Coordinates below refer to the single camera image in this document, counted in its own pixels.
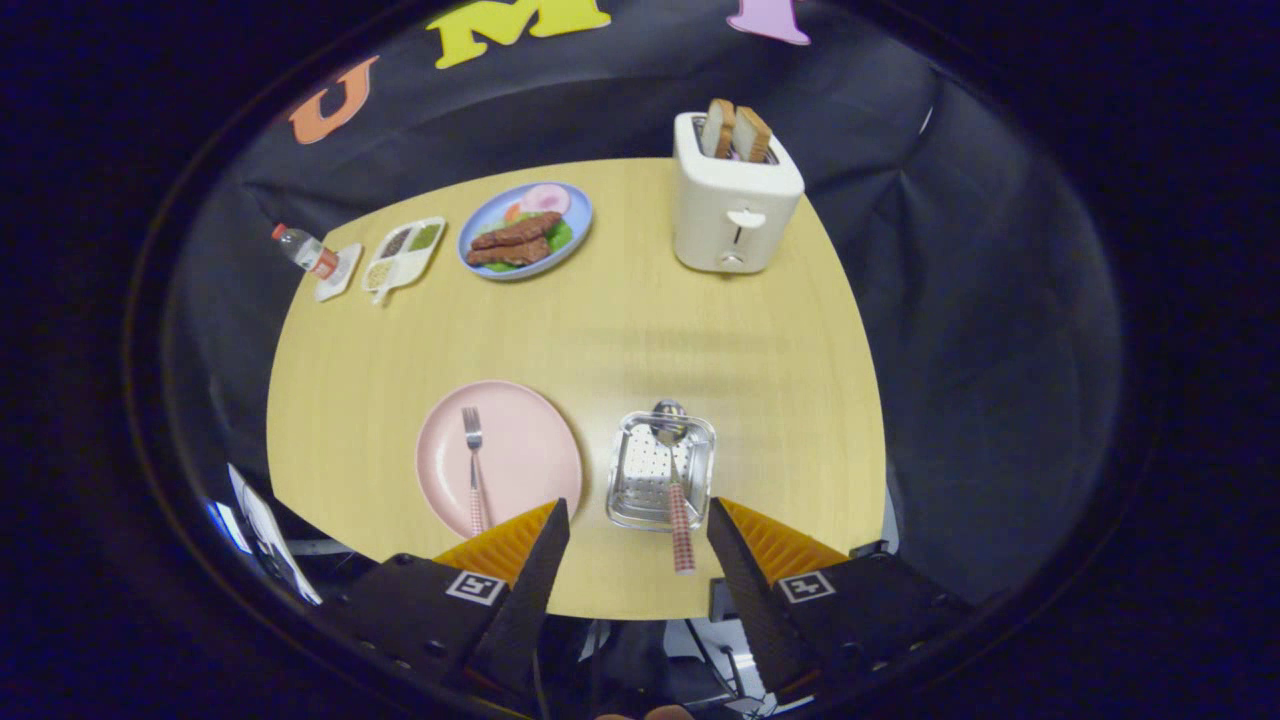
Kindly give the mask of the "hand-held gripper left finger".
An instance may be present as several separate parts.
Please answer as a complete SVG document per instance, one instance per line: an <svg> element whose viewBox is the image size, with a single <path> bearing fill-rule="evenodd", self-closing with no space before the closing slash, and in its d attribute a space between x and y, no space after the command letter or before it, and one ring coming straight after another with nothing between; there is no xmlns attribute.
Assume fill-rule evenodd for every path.
<svg viewBox="0 0 1280 720"><path fill-rule="evenodd" d="M564 498L434 559L398 553L330 602L330 629L417 682L500 711L535 708L534 655L570 541Z"/></svg>

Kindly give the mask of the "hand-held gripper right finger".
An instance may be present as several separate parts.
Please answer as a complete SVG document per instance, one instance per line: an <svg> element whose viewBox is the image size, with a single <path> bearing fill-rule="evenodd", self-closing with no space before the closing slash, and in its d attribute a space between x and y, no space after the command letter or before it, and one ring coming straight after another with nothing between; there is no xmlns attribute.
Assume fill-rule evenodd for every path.
<svg viewBox="0 0 1280 720"><path fill-rule="evenodd" d="M707 538L762 683L781 703L882 685L974 611L883 541L840 552L721 497L708 505Z"/></svg>

